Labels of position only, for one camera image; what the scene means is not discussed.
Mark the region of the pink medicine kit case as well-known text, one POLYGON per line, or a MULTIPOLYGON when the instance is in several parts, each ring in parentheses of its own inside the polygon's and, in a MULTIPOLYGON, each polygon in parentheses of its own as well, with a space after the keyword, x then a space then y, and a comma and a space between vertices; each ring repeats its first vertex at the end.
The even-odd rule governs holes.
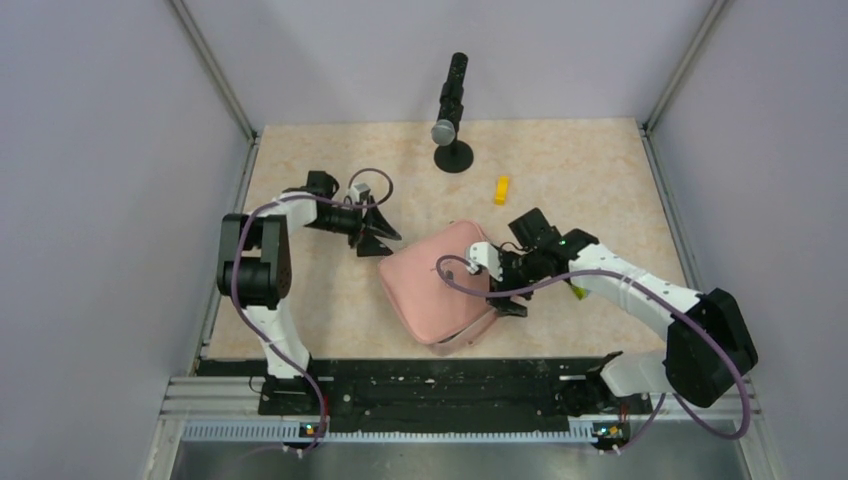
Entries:
POLYGON ((440 257, 463 256, 469 246, 486 239, 479 224, 455 221, 378 264, 380 282, 401 323, 435 355, 470 347, 497 319, 484 298, 450 287, 436 271, 440 257))

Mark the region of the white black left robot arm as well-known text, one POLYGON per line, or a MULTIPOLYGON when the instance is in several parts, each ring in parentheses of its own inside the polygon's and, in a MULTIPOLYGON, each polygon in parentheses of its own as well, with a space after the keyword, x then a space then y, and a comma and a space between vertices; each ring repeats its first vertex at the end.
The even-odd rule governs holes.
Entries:
POLYGON ((321 388, 308 372, 311 354, 291 313, 290 237, 302 228, 340 234, 359 257, 387 257, 392 250, 386 243, 402 238, 379 210, 390 197, 376 199, 365 183, 351 179, 341 185, 328 172, 312 170, 304 185, 284 190, 249 214, 222 219, 217 289, 258 337, 268 375, 288 380, 282 398, 297 413, 317 407, 321 388))

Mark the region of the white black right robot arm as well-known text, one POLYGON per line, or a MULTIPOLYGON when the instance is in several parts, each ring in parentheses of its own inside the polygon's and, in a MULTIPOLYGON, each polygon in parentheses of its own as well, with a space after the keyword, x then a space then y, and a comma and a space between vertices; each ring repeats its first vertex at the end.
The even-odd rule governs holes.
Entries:
POLYGON ((627 396, 672 393, 702 408, 712 406, 748 374, 759 355, 740 307, 729 292, 703 293, 675 285, 632 264, 584 230, 560 232, 534 208, 509 225, 515 251, 487 242, 467 250, 473 267, 490 276, 488 303, 498 313, 524 317, 545 280, 558 278, 577 294, 603 297, 650 328, 665 346, 616 354, 586 385, 589 404, 612 412, 627 396))

